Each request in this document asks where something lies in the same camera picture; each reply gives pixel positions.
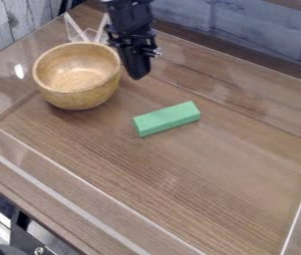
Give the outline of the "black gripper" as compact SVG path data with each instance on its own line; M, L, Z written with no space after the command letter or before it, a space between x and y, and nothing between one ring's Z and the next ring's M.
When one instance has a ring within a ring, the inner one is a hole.
M118 49L130 76L140 80L152 71L152 58L160 55L156 31L152 28L153 0L102 0L112 24L109 42Z

